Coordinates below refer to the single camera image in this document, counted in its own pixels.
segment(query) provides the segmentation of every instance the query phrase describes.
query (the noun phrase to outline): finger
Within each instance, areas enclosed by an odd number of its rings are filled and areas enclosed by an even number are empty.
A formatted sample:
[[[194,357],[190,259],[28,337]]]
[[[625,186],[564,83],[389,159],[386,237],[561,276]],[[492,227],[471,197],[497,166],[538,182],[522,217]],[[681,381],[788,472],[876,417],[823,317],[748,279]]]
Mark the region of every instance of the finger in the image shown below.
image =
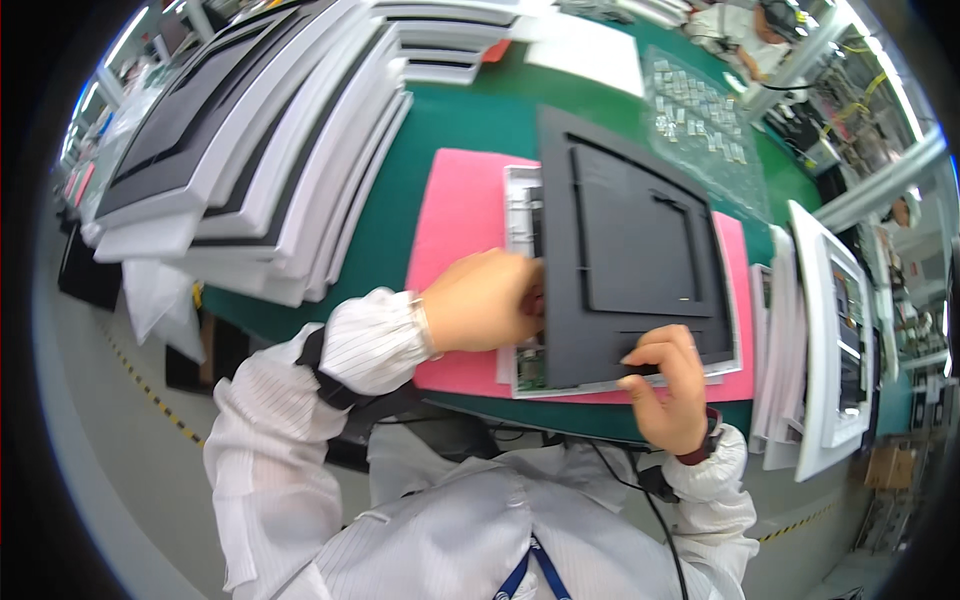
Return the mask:
[[[543,317],[533,315],[517,315],[513,325],[513,343],[518,344],[529,340],[543,331]]]
[[[656,365],[674,396],[692,395],[702,385],[702,373],[690,367],[672,343],[646,344],[631,352],[630,356],[636,366]]]
[[[703,370],[703,364],[700,362],[700,352],[697,351],[693,335],[690,334],[690,330],[685,325],[672,324],[648,331],[640,336],[640,339],[636,342],[636,347],[641,348],[647,344],[663,343],[675,345],[691,367]],[[631,352],[624,358],[624,364],[634,364],[632,354]]]
[[[651,432],[661,429],[664,419],[663,405],[654,394],[653,387],[639,375],[628,375],[617,381],[616,385],[630,395],[636,426],[649,440]]]
[[[527,258],[519,254],[512,254],[512,266],[509,268],[510,280],[506,281],[509,294],[516,298],[517,303],[531,293],[535,288],[543,285],[543,261],[539,258]]]

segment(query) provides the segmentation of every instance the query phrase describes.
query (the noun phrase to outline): blue lanyard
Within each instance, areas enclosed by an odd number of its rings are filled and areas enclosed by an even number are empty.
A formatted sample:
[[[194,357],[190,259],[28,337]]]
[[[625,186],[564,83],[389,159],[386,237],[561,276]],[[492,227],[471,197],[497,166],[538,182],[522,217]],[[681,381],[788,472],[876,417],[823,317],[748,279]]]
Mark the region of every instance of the blue lanyard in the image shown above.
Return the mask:
[[[520,587],[520,582],[523,581],[523,576],[527,574],[527,565],[530,563],[531,554],[533,554],[537,562],[540,563],[540,569],[543,570],[543,577],[546,579],[546,583],[550,586],[550,589],[553,590],[553,595],[556,596],[557,600],[570,600],[570,594],[566,591],[564,582],[560,581],[560,575],[557,574],[556,567],[554,567],[553,562],[550,561],[550,557],[546,555],[543,546],[540,545],[540,540],[537,539],[537,536],[533,535],[530,536],[530,549],[527,550],[527,553],[520,559],[520,564],[516,566],[514,572],[507,577],[507,581],[503,582],[503,585],[500,586],[500,590],[497,591],[493,600],[509,600],[514,597],[516,589]]]

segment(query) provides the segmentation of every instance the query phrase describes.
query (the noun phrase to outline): wrist strap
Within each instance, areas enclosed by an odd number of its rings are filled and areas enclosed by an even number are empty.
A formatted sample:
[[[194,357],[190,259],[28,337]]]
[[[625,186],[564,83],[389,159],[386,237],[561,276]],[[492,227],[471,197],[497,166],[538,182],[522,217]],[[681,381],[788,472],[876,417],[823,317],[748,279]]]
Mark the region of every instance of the wrist strap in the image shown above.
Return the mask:
[[[720,414],[720,411],[708,406],[707,434],[704,436],[704,442],[700,444],[699,448],[690,452],[689,454],[677,456],[677,460],[680,461],[682,465],[693,467],[694,465],[703,463],[707,458],[709,458],[710,455],[713,454],[713,451],[717,449],[717,445],[720,443],[720,435],[723,433],[720,430],[720,423],[722,422],[723,415]]]
[[[324,359],[324,346],[326,345],[326,326],[317,329],[307,336],[303,343],[303,351],[300,353],[294,364],[306,365],[313,370],[313,376],[320,384],[320,390],[317,395],[327,404],[338,410],[347,410],[351,406],[366,406],[377,396],[364,396],[357,394],[343,383],[337,381],[330,375],[320,370],[321,361]]]

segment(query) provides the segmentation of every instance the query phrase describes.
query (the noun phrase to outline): pink foam pad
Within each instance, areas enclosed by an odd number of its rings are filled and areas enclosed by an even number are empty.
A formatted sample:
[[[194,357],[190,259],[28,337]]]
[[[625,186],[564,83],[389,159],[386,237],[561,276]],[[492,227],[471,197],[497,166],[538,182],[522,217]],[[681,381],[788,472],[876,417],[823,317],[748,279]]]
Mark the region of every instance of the pink foam pad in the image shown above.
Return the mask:
[[[410,254],[406,287],[423,290],[454,261],[474,252],[505,246],[504,167],[539,166],[526,158],[442,148],[433,158],[423,194],[420,220]],[[754,332],[747,249],[736,219],[713,213],[724,247],[739,327],[743,369],[707,386],[707,401],[742,400],[754,395]],[[424,390],[472,396],[511,397],[510,386],[496,383],[496,352],[448,352],[417,367],[414,383]],[[658,394],[666,390],[658,388]],[[623,404],[623,392],[530,398],[581,404]]]

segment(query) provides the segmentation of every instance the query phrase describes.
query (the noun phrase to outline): white paper sheet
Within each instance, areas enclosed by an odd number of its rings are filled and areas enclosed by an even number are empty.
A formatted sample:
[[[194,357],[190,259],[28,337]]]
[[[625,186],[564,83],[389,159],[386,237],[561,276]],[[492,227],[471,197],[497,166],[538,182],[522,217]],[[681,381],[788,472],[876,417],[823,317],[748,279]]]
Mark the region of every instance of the white paper sheet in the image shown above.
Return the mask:
[[[523,24],[534,41],[526,62],[556,69],[643,97],[636,40],[606,25],[555,12]]]

